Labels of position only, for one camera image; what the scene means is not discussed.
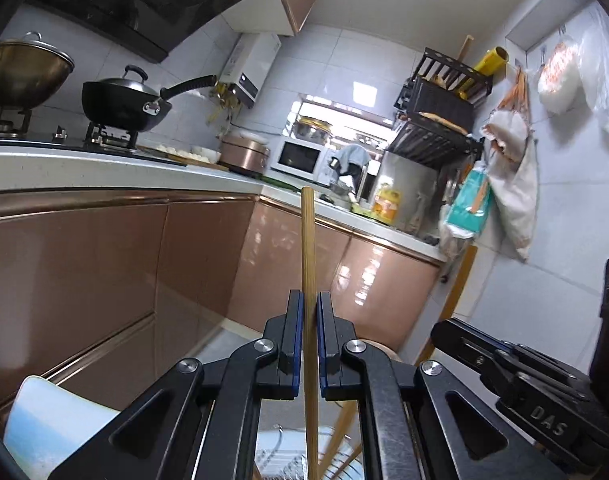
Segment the teal bag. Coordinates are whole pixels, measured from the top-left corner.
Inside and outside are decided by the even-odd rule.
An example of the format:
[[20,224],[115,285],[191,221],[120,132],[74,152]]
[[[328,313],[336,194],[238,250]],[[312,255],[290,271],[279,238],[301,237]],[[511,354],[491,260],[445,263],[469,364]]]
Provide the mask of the teal bag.
[[467,175],[444,221],[475,235],[480,234],[489,216],[491,194],[486,167],[478,161]]

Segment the black wok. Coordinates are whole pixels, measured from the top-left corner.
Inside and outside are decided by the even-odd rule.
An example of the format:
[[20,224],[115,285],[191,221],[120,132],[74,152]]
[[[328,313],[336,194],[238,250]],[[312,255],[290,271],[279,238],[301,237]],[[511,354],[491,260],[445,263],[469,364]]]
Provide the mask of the black wok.
[[[127,79],[127,72],[136,72],[142,82]],[[122,77],[87,81],[82,85],[82,109],[90,121],[128,132],[146,132],[160,123],[171,110],[168,99],[198,88],[214,86],[214,75],[198,77],[162,88],[160,93],[144,84],[147,73],[135,65],[127,65]]]

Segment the kitchen cabinet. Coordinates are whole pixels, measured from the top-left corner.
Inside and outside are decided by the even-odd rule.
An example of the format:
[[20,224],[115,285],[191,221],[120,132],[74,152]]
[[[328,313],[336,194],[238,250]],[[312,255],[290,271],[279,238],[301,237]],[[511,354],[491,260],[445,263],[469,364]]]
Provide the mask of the kitchen cabinet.
[[[302,288],[301,219],[258,203],[244,240],[227,317],[262,332],[286,311],[289,290]],[[329,290],[349,235],[316,225],[318,289]]]
[[0,402],[153,312],[166,205],[0,219]]
[[150,322],[58,385],[103,406],[124,410],[155,381],[153,335]]
[[248,200],[169,205],[156,290],[156,375],[213,328],[202,308],[227,315],[253,206]]
[[334,313],[353,322],[358,337],[395,351],[422,312],[437,274],[436,266],[351,238],[330,289]]
[[293,36],[302,29],[315,0],[242,0],[222,16],[237,32]]

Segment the black pot handle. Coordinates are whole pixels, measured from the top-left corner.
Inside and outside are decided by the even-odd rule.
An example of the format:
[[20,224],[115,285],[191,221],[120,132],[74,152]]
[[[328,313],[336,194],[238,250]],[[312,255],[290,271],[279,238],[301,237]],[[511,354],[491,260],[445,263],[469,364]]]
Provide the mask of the black pot handle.
[[202,77],[196,77],[195,79],[189,79],[182,83],[178,83],[171,88],[161,88],[160,97],[165,101],[171,99],[178,94],[188,92],[189,90],[196,90],[198,88],[208,88],[209,86],[216,86],[218,78],[215,75],[205,75]]
[[126,73],[127,72],[136,72],[137,75],[139,75],[142,78],[142,82],[144,83],[147,79],[149,79],[149,75],[142,70],[139,66],[136,65],[127,65],[124,67],[124,75],[122,76],[122,79],[124,79],[126,77]]

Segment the wooden stool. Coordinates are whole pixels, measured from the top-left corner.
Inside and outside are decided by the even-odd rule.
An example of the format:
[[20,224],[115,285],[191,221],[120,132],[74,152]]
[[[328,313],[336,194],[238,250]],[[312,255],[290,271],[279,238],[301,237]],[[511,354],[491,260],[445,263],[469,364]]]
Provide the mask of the wooden stool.
[[[365,343],[369,343],[372,346],[382,350],[385,354],[389,356],[389,359],[393,359],[394,361],[402,362],[399,355],[396,354],[393,350],[391,350],[388,346],[385,346],[376,341],[369,341],[369,339],[362,339]],[[331,440],[327,444],[327,448],[324,450],[324,455],[322,456],[322,460],[319,461],[318,465],[318,480],[321,480],[324,477],[324,474],[327,472],[327,469],[333,462],[333,458],[337,453],[337,450],[342,443],[342,439],[345,434],[348,433],[348,430],[351,428],[351,424],[353,424],[353,418],[357,413],[357,401],[355,400],[344,400],[340,402],[342,405],[342,410],[335,421],[335,425],[333,426],[333,434],[331,435]],[[362,452],[362,443],[355,446],[353,453],[342,463],[342,465],[337,469],[337,471],[331,477],[331,480],[335,480],[342,471],[344,471],[347,466],[353,462],[357,458],[357,456]]]

